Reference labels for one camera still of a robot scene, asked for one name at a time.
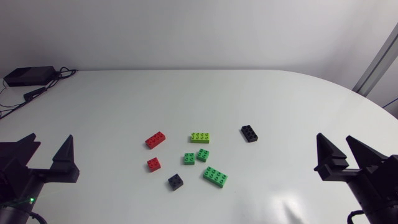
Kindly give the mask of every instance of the white table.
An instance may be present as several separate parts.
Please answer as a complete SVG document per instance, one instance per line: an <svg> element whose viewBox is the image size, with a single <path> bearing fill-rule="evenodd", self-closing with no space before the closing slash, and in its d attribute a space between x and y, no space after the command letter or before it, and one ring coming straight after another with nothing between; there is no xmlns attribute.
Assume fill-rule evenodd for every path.
<svg viewBox="0 0 398 224"><path fill-rule="evenodd" d="M10 88L0 102L18 103L35 88ZM247 124L257 142L240 133ZM144 141L157 131L167 139L149 150ZM189 143L191 132L210 133L210 143ZM46 184L33 209L49 223L346 223L360 206L345 183L322 182L313 171L319 132L350 167L358 166L349 134L398 153L398 122L376 104L275 70L78 72L0 120L0 141L36 133L42 142L31 168L49 168L74 137L78 182ZM183 165L183 154L199 148L210 151L207 162ZM153 157L162 168L149 173ZM202 178L207 166L228 175L223 189ZM167 179L176 173L184 185L173 192Z"/></svg>

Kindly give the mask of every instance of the black box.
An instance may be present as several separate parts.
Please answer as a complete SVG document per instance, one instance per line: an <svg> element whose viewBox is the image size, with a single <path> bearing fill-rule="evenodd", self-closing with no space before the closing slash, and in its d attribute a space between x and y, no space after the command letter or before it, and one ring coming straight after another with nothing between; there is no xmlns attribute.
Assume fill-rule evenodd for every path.
<svg viewBox="0 0 398 224"><path fill-rule="evenodd" d="M17 68L4 77L9 86L47 85L57 76L53 66Z"/></svg>

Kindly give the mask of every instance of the green 2x4 brick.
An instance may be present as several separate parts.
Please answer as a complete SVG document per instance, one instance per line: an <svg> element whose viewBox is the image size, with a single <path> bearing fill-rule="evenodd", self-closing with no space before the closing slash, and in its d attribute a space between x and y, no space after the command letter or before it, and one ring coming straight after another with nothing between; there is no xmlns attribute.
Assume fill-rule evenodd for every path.
<svg viewBox="0 0 398 224"><path fill-rule="evenodd" d="M185 153L184 164L185 165L194 165L195 164L195 154L194 153Z"/></svg>
<svg viewBox="0 0 398 224"><path fill-rule="evenodd" d="M209 143L210 134L209 133L192 133L191 134L192 143Z"/></svg>
<svg viewBox="0 0 398 224"><path fill-rule="evenodd" d="M207 157L209 157L209 151L204 150L204 149L200 149L198 154L197 154L197 159L199 159L200 161L206 162Z"/></svg>
<svg viewBox="0 0 398 224"><path fill-rule="evenodd" d="M203 174L203 178L222 188L224 187L228 176L211 167L207 167L205 173Z"/></svg>

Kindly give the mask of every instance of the white wall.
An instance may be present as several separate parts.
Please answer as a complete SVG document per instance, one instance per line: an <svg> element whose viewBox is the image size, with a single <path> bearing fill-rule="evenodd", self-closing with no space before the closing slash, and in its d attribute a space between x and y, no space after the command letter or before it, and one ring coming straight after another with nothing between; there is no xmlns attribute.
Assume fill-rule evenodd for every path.
<svg viewBox="0 0 398 224"><path fill-rule="evenodd" d="M398 58L376 84L368 98L379 106L385 106L398 98ZM398 118L398 101L387 106L386 110Z"/></svg>
<svg viewBox="0 0 398 224"><path fill-rule="evenodd" d="M272 68L352 88L398 22L396 0L14 0L0 5L0 76Z"/></svg>

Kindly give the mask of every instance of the red lego brick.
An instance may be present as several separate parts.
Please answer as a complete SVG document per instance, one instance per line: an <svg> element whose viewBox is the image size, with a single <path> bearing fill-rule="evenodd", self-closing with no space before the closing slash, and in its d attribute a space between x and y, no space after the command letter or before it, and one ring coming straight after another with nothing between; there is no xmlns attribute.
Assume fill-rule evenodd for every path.
<svg viewBox="0 0 398 224"><path fill-rule="evenodd" d="M166 136L164 136L164 134L161 132L158 132L146 140L145 143L150 149L153 149L164 140L166 140Z"/></svg>
<svg viewBox="0 0 398 224"><path fill-rule="evenodd" d="M157 160L156 157L151 159L151 160L149 160L147 163L148 163L149 170L151 172L153 172L153 171L155 171L157 169L160 169L160 162Z"/></svg>

